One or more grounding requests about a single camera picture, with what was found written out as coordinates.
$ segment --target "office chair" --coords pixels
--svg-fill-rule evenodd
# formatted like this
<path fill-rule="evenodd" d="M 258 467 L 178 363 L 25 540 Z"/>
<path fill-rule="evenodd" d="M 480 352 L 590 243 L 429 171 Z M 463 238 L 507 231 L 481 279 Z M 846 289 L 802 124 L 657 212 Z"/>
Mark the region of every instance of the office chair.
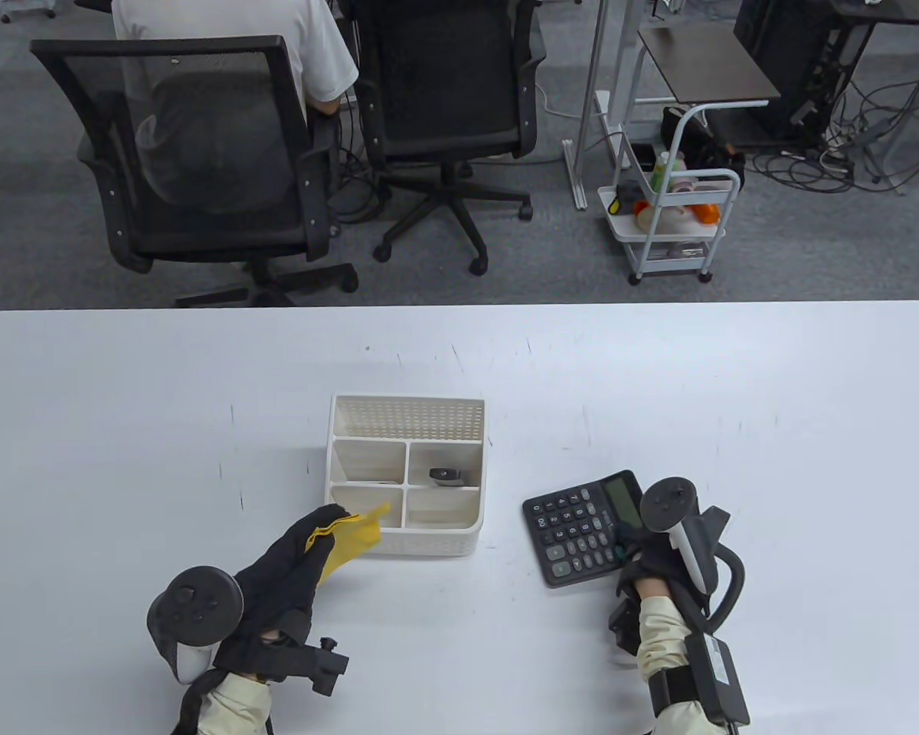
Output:
<path fill-rule="evenodd" d="M 520 202 L 527 192 L 457 181 L 466 161 L 511 153 L 522 157 L 537 137 L 534 77 L 545 45 L 536 0 L 341 0 L 358 27 L 358 94 L 365 147 L 390 186 L 425 194 L 384 234 L 374 258 L 385 263 L 393 242 L 441 206 L 456 215 L 476 248 L 469 270 L 487 273 L 487 247 L 464 200 Z M 405 162 L 438 164 L 439 181 L 391 174 Z"/>
<path fill-rule="evenodd" d="M 31 52 L 85 127 L 79 161 L 95 174 L 113 258 L 246 263 L 252 285 L 177 299 L 248 302 L 339 283 L 348 263 L 274 276 L 277 256 L 327 254 L 337 120 L 308 130 L 280 36 L 162 41 L 35 40 Z"/>

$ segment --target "white table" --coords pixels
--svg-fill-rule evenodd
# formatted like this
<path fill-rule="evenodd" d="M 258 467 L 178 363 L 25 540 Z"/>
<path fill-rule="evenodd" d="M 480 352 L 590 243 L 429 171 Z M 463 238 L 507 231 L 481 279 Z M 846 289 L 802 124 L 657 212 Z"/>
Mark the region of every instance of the white table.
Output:
<path fill-rule="evenodd" d="M 278 732 L 646 732 L 613 581 L 548 591 L 519 515 L 631 468 L 732 513 L 746 732 L 919 733 L 919 303 L 0 314 L 0 733 L 169 732 L 147 606 L 319 503 L 335 390 L 484 396 L 486 521 L 323 586 L 350 668 Z"/>

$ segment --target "beige sleeve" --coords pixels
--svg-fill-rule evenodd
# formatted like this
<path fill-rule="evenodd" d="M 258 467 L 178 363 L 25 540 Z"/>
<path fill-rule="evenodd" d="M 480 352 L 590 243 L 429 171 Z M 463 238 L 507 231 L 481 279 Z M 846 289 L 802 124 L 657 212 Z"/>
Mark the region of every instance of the beige sleeve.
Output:
<path fill-rule="evenodd" d="M 640 606 L 640 650 L 637 664 L 644 681 L 665 668 L 687 665 L 684 639 L 691 635 L 672 599 L 648 597 Z M 725 735 L 726 731 L 705 717 L 697 701 L 671 704 L 653 728 L 655 735 Z"/>
<path fill-rule="evenodd" d="M 263 732 L 273 698 L 267 684 L 230 673 L 204 699 L 198 735 L 253 735 Z"/>

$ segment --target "calculator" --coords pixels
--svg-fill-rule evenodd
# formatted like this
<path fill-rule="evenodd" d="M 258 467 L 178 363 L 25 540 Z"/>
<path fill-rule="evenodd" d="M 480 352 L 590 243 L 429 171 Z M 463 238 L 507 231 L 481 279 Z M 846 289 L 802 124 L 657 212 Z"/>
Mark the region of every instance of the calculator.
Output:
<path fill-rule="evenodd" d="M 628 469 L 524 501 L 524 519 L 548 587 L 602 577 L 622 566 L 616 525 L 642 528 L 643 491 Z"/>

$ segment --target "calculator display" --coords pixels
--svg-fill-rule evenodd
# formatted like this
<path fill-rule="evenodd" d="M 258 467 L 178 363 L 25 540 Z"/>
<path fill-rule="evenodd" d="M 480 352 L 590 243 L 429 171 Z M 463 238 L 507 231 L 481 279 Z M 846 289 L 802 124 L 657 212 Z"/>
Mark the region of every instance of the calculator display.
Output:
<path fill-rule="evenodd" d="M 622 477 L 613 477 L 603 483 L 603 490 L 606 497 L 609 498 L 616 514 L 624 524 L 630 524 L 634 528 L 642 528 L 643 521 L 640 519 L 640 511 L 633 504 L 629 491 L 626 489 L 626 483 Z"/>

